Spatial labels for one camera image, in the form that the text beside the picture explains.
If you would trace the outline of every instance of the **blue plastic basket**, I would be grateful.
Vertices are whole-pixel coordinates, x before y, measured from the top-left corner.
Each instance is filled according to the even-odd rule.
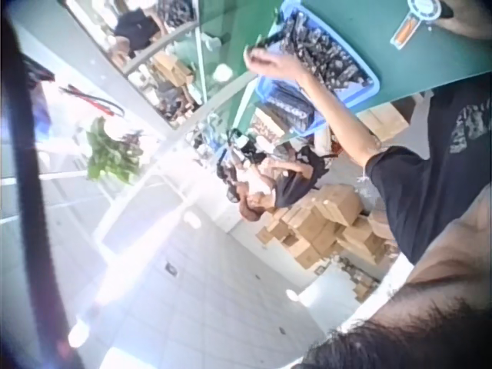
[[[347,43],[345,40],[335,32],[330,26],[321,21],[315,14],[307,10],[304,6],[301,5],[299,0],[286,0],[282,4],[280,8],[281,12],[284,14],[284,17],[287,19],[294,12],[303,12],[305,15],[309,17],[307,20],[307,27],[309,28],[321,28],[326,33],[330,35],[332,39],[334,39],[343,49],[347,52],[359,65],[361,69],[365,71],[365,73],[372,79],[373,84],[363,87],[362,85],[351,83],[349,87],[344,89],[342,92],[337,93],[338,98],[348,107],[352,108],[355,105],[367,100],[368,98],[376,95],[379,92],[379,88],[381,86],[379,79],[376,77],[374,72],[369,68],[364,60],[355,52],[355,50]],[[281,25],[273,25],[270,29],[268,35],[273,35],[275,32],[281,30]],[[280,52],[280,45],[275,44],[272,45],[268,50],[272,52]],[[258,83],[256,85],[255,91],[259,98],[265,102],[274,89],[272,79],[266,77],[260,77],[258,79]],[[299,86],[292,81],[285,81],[290,85],[293,85],[299,91]],[[323,116],[317,111],[314,113],[314,121],[313,124],[309,127],[307,131],[298,131],[293,128],[294,131],[300,136],[307,136],[319,129],[326,123]]]

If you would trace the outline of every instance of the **potted plant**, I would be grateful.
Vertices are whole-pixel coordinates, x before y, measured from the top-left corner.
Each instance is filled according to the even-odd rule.
[[[115,140],[105,132],[105,119],[97,118],[87,132],[88,143],[92,147],[88,179],[97,181],[101,174],[110,173],[129,185],[131,176],[140,172],[140,157],[144,153],[140,148],[140,137],[141,131],[136,131]]]

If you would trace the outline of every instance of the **black strap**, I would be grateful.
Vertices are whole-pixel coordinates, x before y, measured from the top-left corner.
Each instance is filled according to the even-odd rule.
[[[67,345],[69,326],[46,231],[32,104],[22,55],[4,14],[2,12],[2,114],[8,120],[12,135],[25,271],[42,360],[47,367],[79,369],[83,364],[76,352],[64,355],[61,350]]]

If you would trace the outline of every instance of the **black t-shirt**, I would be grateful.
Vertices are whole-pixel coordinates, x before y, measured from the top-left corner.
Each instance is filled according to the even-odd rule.
[[[391,231],[413,264],[490,183],[491,77],[488,73],[434,90],[429,159],[391,147],[367,163],[366,172],[386,203]]]
[[[121,15],[115,28],[115,36],[130,40],[130,54],[133,55],[135,51],[147,48],[151,44],[152,36],[157,32],[159,32],[157,24],[141,9]]]
[[[312,165],[313,175],[309,179],[295,171],[287,171],[287,175],[281,175],[274,186],[276,208],[286,208],[301,200],[313,189],[317,180],[328,172],[324,159],[317,156],[309,146],[304,146],[296,154],[296,159]]]

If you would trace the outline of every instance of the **cardboard box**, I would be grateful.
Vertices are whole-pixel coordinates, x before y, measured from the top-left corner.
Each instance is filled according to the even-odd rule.
[[[352,254],[358,256],[362,260],[366,261],[368,264],[371,265],[379,265],[381,261],[383,260],[385,256],[385,247],[382,244],[381,248],[377,251],[376,254],[371,254],[368,251],[365,251],[364,249],[358,248],[354,246],[351,242],[347,241],[347,239],[344,237],[343,234],[339,234],[337,236],[337,243],[344,249]]]
[[[256,238],[258,240],[260,240],[260,242],[262,244],[267,244],[268,242],[270,242],[274,236],[272,233],[270,233],[269,231],[267,231],[267,228],[266,227],[263,227],[257,234],[256,234]]]
[[[331,245],[331,254],[332,255],[339,255],[343,250],[344,250],[344,248],[338,243],[338,241],[335,241]]]
[[[281,218],[282,221],[291,225],[292,218],[301,210],[298,206],[293,206],[285,215]]]
[[[308,268],[308,271],[315,273],[316,275],[322,275],[324,271],[330,266],[330,262],[324,259],[316,261],[313,265]]]
[[[387,221],[379,221],[378,219],[381,219],[381,215],[375,214],[374,211],[372,211],[367,218],[373,233],[386,240],[394,240],[393,232],[391,232],[390,225]]]
[[[289,127],[271,109],[263,104],[258,104],[254,114],[264,126],[263,131],[259,131],[270,143],[274,143],[280,137],[289,132]]]
[[[384,239],[372,231],[369,221],[365,217],[358,217],[355,222],[344,230],[345,239],[356,248],[376,254],[384,244]]]
[[[359,278],[359,283],[368,288],[372,287],[374,282],[375,282],[374,278],[368,276],[367,274],[362,274],[361,277]]]
[[[385,238],[387,240],[394,240],[393,233],[391,232],[390,225],[386,215],[386,207],[381,198],[376,200],[373,211],[367,218],[369,224],[372,227],[372,231],[375,235]]]
[[[279,219],[282,219],[284,215],[286,215],[289,212],[290,208],[280,208],[277,209],[276,212],[274,213],[274,219],[278,221]]]
[[[316,200],[318,197],[318,191],[310,191],[307,195],[305,195],[300,201],[299,206],[305,209],[312,209],[316,205]]]
[[[393,138],[408,127],[406,119],[390,102],[363,111],[357,117],[381,142]]]
[[[328,258],[331,255],[332,246],[337,240],[337,228],[339,224],[333,221],[327,221],[321,232],[313,240],[313,248],[321,255],[322,258]]]
[[[290,234],[288,225],[283,221],[272,221],[267,226],[267,231],[280,241]]]
[[[295,244],[290,246],[287,249],[287,251],[289,251],[289,254],[291,254],[294,258],[297,258],[310,247],[311,247],[311,243],[302,238],[299,241],[297,241]]]
[[[355,286],[354,292],[356,294],[357,301],[363,302],[371,294],[372,290],[363,284],[358,284]]]
[[[310,246],[302,254],[297,256],[295,260],[304,268],[304,269],[309,269],[312,267],[315,263],[317,263],[321,259],[321,256],[318,254],[318,252]]]
[[[316,208],[326,219],[348,226],[354,223],[363,206],[352,186],[335,184],[326,185],[320,190]]]
[[[285,248],[289,248],[291,246],[294,246],[298,241],[299,238],[297,238],[295,234],[289,234],[286,238],[284,238],[282,244]]]
[[[319,215],[319,212],[310,209],[301,209],[292,218],[291,228],[296,234],[308,241],[313,241],[321,232],[327,220]]]

